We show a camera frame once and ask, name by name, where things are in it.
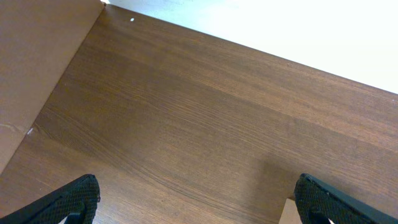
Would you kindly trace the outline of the brown cardboard box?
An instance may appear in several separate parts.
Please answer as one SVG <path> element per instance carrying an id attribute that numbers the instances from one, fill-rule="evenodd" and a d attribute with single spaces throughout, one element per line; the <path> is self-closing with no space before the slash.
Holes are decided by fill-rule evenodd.
<path id="1" fill-rule="evenodd" d="M 295 201 L 287 198 L 285 201 L 279 224 L 302 224 Z"/>

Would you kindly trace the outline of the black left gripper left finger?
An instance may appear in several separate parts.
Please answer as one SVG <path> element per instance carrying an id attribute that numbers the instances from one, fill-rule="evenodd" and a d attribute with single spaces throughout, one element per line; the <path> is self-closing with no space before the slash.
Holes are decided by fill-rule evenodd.
<path id="1" fill-rule="evenodd" d="M 31 204 L 1 218 L 2 224 L 92 224 L 100 201 L 93 174 L 85 174 Z"/>

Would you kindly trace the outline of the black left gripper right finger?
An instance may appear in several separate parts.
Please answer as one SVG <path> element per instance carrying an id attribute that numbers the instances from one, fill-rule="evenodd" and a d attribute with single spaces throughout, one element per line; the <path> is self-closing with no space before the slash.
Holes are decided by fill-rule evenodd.
<path id="1" fill-rule="evenodd" d="M 294 189 L 303 224 L 397 224 L 397 219 L 303 173 Z"/>

